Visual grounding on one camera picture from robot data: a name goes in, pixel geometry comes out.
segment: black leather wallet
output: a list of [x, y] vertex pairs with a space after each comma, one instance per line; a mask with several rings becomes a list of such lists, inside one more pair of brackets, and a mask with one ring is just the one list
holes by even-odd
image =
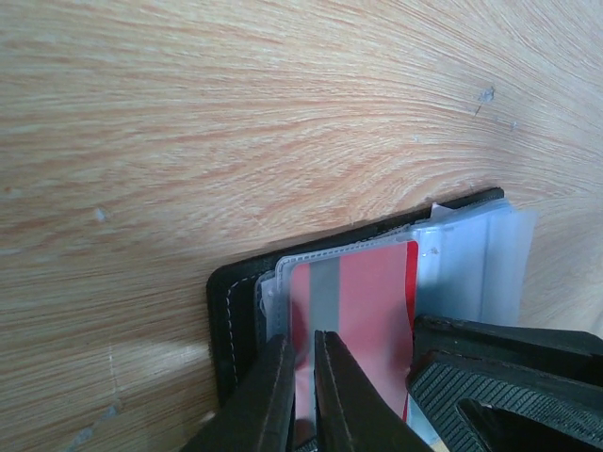
[[[497, 187], [441, 204], [458, 209], [503, 197], [504, 191]], [[207, 281], [206, 288], [211, 349], [220, 405], [223, 406], [233, 394], [258, 356], [254, 288], [261, 275], [273, 270], [279, 259], [284, 256], [369, 240], [400, 226], [429, 218], [430, 214], [430, 207], [402, 213], [343, 233], [260, 254], [214, 271]]]

